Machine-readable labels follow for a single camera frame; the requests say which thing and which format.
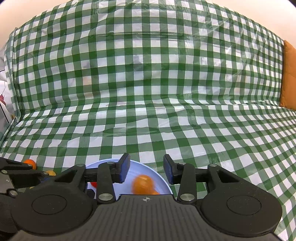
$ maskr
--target orange cushion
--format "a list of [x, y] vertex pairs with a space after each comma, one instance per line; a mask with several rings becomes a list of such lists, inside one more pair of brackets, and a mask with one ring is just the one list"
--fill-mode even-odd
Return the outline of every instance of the orange cushion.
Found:
[[296, 49], [286, 40], [280, 106], [296, 110]]

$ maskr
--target green and white checkered tablecloth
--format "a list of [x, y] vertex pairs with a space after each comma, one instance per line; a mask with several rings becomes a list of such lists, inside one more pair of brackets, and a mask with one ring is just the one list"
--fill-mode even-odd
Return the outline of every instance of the green and white checkered tablecloth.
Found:
[[295, 240], [296, 112], [279, 107], [282, 48], [205, 1], [62, 4], [10, 35], [16, 119], [0, 153], [57, 172], [124, 152], [162, 176], [165, 153], [217, 163], [278, 197], [276, 234]]

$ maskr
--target crosshair logo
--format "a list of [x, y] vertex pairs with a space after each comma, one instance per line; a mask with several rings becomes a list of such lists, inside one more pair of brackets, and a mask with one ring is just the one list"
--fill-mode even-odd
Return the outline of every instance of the crosshair logo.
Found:
[[151, 200], [151, 198], [149, 198], [149, 197], [144, 197], [142, 200], [143, 200], [144, 202], [148, 202], [148, 201]]

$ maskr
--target pink object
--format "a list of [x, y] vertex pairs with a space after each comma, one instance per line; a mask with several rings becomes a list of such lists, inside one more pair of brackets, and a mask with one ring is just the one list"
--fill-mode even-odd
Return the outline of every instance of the pink object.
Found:
[[6, 103], [4, 101], [4, 96], [3, 95], [0, 95], [0, 101], [6, 106]]

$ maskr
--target gingham fabric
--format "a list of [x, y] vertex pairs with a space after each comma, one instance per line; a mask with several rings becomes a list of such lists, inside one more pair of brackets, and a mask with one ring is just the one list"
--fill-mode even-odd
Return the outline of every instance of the gingham fabric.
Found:
[[124, 152], [162, 176], [165, 153], [216, 163], [278, 197], [276, 234], [295, 240], [296, 112], [279, 107], [282, 48], [205, 1], [62, 4], [10, 35], [16, 119], [0, 153], [56, 172]]

